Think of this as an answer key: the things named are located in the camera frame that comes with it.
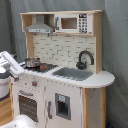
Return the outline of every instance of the oven window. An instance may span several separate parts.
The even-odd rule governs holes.
[[[62,29],[77,29],[77,18],[61,18]]]
[[[19,95],[20,114],[27,115],[34,122],[38,123],[37,119],[37,102],[30,98]]]

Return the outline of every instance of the faucet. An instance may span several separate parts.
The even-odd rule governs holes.
[[[92,54],[89,51],[86,51],[86,50],[82,51],[79,54],[79,62],[76,64],[76,67],[78,67],[78,69],[80,69],[80,70],[83,70],[83,69],[86,68],[86,62],[85,62],[85,64],[81,62],[81,57],[82,57],[83,54],[88,54],[90,59],[91,59],[91,65],[94,65],[94,58],[93,58]]]

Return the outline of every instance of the tile backsplash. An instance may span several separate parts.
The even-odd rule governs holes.
[[[94,56],[95,37],[36,34],[33,42],[34,56],[40,57],[41,62],[76,67],[81,51],[87,50]],[[94,70],[88,55],[82,56],[82,62],[85,61],[87,69]]]

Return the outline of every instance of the microwave window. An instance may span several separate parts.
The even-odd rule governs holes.
[[[77,29],[77,18],[61,18],[62,29]]]

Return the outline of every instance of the floor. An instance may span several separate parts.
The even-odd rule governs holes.
[[[0,102],[0,126],[12,120],[11,99],[6,98]]]

